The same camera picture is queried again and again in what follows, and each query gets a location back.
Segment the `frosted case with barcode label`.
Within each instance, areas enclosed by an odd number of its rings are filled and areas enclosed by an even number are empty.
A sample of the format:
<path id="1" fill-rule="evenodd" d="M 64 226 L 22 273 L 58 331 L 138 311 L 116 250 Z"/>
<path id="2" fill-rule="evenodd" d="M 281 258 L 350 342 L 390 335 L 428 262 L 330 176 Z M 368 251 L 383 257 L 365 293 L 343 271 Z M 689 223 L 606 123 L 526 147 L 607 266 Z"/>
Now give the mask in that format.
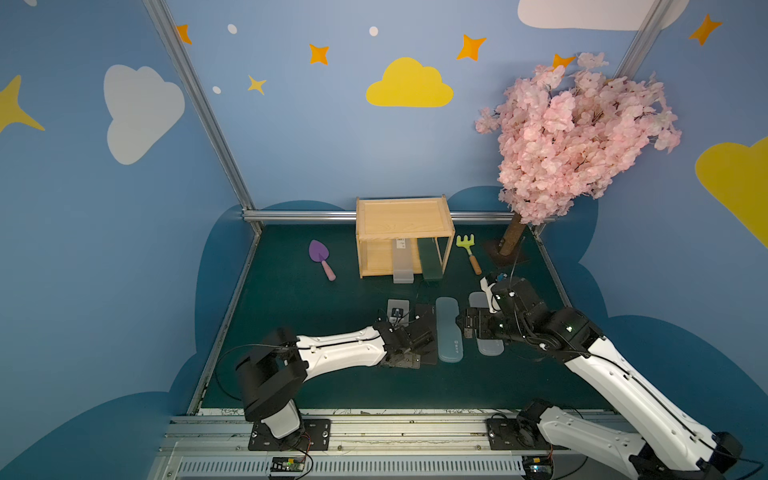
<path id="1" fill-rule="evenodd" d="M 396 368 L 418 369 L 420 367 L 420 355 L 413 351 L 411 317 L 408 326 L 393 326 L 389 323 L 386 309 L 388 326 L 385 330 L 387 349 L 385 363 Z"/>

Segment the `clear rounded pencil case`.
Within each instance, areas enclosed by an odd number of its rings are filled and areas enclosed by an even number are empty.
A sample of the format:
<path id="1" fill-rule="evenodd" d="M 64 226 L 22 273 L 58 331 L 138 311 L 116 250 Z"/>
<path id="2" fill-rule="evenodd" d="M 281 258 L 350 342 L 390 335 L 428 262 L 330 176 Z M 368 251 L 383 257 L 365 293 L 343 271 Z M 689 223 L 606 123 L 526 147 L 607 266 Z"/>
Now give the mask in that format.
<path id="1" fill-rule="evenodd" d="M 473 292 L 469 295 L 469 306 L 471 308 L 487 308 L 488 302 L 486 295 L 481 292 Z M 478 351 L 480 354 L 488 357 L 500 356 L 504 352 L 504 343 L 501 340 L 477 339 Z"/>

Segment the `teal translucent pencil case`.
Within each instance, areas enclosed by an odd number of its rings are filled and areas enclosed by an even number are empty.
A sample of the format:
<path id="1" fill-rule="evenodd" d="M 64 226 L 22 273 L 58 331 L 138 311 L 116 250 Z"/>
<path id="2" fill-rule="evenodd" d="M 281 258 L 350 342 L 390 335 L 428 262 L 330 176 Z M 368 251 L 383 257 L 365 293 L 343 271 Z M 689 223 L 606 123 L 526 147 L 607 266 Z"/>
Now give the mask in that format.
<path id="1" fill-rule="evenodd" d="M 438 358 L 445 363 L 463 359 L 463 335 L 456 323 L 460 315 L 458 301 L 439 297 L 435 301 Z"/>

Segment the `black pencil case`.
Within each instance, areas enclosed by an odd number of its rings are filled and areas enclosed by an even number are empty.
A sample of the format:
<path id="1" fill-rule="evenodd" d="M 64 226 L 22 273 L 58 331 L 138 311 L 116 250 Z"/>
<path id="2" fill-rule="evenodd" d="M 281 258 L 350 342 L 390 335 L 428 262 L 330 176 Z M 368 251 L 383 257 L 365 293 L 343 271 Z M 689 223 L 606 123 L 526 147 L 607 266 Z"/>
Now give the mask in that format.
<path id="1" fill-rule="evenodd" d="M 436 366 L 438 346 L 435 308 L 428 304 L 417 304 L 411 324 L 416 327 L 416 352 L 420 355 L 421 363 Z"/>

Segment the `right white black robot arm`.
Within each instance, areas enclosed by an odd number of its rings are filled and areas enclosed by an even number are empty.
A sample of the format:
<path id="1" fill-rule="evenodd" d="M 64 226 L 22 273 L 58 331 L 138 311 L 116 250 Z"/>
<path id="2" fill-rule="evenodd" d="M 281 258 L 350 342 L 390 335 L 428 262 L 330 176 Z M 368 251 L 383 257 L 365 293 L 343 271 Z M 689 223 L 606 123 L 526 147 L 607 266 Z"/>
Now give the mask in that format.
<path id="1" fill-rule="evenodd" d="M 467 338 L 522 343 L 561 362 L 631 426 L 622 432 L 536 400 L 517 419 L 553 446 L 576 451 L 629 479 L 722 479 L 742 444 L 687 415 L 644 378 L 579 310 L 553 310 L 519 277 L 483 279 L 484 307 L 455 318 Z"/>

